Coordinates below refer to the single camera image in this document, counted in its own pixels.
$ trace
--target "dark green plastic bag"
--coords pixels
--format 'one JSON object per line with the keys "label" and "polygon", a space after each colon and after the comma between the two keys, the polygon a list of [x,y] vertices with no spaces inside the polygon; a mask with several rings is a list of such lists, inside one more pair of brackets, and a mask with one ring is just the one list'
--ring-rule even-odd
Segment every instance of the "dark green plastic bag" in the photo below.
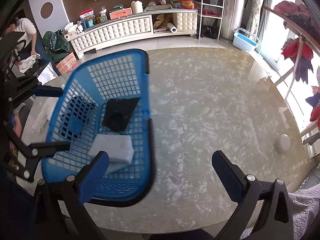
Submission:
{"label": "dark green plastic bag", "polygon": [[63,60],[69,55],[69,42],[60,34],[47,31],[42,38],[42,44],[46,54],[54,63]]}

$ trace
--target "round hole in panel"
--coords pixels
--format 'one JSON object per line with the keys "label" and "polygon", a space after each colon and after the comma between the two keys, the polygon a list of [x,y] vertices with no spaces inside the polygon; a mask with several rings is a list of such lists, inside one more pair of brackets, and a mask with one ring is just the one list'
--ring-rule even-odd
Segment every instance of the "round hole in panel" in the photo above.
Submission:
{"label": "round hole in panel", "polygon": [[53,6],[52,3],[46,2],[40,10],[40,15],[43,19],[49,18],[49,16],[52,14]]}

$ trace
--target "white tufted cabinet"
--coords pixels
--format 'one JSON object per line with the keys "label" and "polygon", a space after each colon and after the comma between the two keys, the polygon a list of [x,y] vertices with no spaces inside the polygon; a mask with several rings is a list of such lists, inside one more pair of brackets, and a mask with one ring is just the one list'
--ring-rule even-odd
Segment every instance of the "white tufted cabinet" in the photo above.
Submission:
{"label": "white tufted cabinet", "polygon": [[[171,33],[167,31],[154,33],[152,14],[161,13],[172,13],[173,24],[177,27],[178,32]],[[136,41],[160,36],[185,34],[192,35],[195,34],[196,27],[196,10],[154,10],[139,14],[133,14],[127,18],[114,19],[103,24],[96,25],[86,30],[85,33],[81,33],[75,36],[70,40],[70,42],[78,58],[81,59],[84,56],[84,52],[91,49],[99,50],[129,41]]]}

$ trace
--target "white shirt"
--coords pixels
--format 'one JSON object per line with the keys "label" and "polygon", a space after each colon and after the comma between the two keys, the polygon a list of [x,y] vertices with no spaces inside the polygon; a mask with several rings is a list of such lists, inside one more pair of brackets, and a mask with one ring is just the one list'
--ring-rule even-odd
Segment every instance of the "white shirt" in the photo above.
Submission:
{"label": "white shirt", "polygon": [[[37,32],[33,23],[27,18],[21,18],[17,21],[17,27],[14,30],[15,32],[23,32],[24,35],[18,40],[26,40],[26,46],[30,43],[32,35]],[[17,51],[20,51],[23,48],[23,43],[17,46]]]}

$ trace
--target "sleeve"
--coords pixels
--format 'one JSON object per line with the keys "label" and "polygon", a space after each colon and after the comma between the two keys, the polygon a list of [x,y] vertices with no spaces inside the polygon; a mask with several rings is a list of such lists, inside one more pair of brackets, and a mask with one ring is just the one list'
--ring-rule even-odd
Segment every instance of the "sleeve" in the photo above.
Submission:
{"label": "sleeve", "polygon": [[24,18],[21,22],[22,28],[24,29],[24,31],[28,34],[28,35],[33,35],[37,32],[36,27],[33,25],[33,23],[27,19]]}

